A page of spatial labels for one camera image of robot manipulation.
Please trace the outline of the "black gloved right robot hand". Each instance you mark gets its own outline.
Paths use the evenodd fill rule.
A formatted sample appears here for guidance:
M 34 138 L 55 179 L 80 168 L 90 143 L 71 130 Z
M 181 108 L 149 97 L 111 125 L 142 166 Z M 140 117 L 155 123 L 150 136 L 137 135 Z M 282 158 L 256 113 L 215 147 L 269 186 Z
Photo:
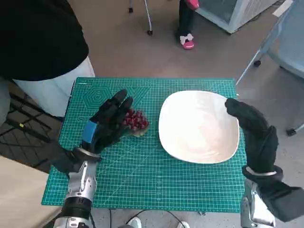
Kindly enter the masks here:
M 281 169 L 275 166 L 278 137 L 276 128 L 269 125 L 263 114 L 255 107 L 228 98 L 227 113 L 238 119 L 245 137 L 247 167 L 254 175 L 274 175 Z

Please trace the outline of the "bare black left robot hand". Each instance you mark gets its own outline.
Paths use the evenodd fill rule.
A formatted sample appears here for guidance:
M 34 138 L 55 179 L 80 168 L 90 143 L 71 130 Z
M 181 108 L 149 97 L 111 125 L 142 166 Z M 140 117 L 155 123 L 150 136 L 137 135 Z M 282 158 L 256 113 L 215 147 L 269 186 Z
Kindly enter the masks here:
M 99 154 L 104 148 L 117 143 L 123 135 L 123 121 L 132 103 L 133 98 L 127 96 L 126 89 L 107 99 L 84 126 L 81 147 Z

